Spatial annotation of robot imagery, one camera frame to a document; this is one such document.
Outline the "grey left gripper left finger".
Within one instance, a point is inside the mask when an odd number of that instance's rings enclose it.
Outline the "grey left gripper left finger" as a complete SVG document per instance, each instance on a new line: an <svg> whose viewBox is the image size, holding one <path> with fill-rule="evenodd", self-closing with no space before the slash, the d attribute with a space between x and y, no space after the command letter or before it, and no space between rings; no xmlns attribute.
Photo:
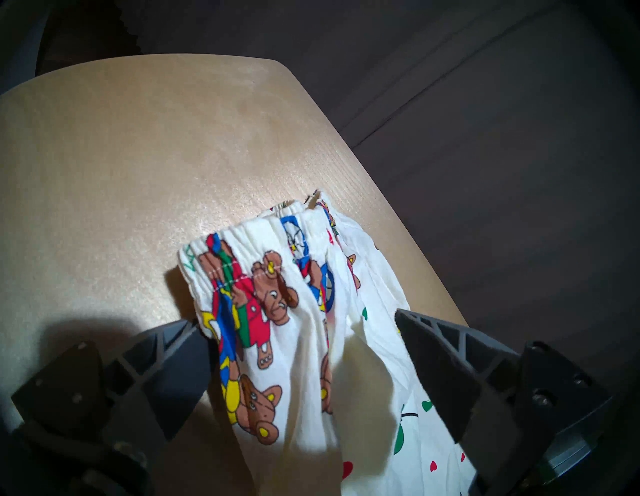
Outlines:
<svg viewBox="0 0 640 496"><path fill-rule="evenodd" d="M179 432L211 379L196 320L164 324L101 353L83 339L11 396L25 422L68 439L158 451Z"/></svg>

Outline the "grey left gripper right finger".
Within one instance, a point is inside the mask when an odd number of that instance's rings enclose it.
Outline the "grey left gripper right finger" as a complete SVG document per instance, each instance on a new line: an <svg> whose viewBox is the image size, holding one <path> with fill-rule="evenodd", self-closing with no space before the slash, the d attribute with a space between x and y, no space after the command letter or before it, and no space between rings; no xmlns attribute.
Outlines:
<svg viewBox="0 0 640 496"><path fill-rule="evenodd" d="M470 493L527 493L577 468L612 395L545 342L516 352L460 324L397 309L418 380L475 468Z"/></svg>

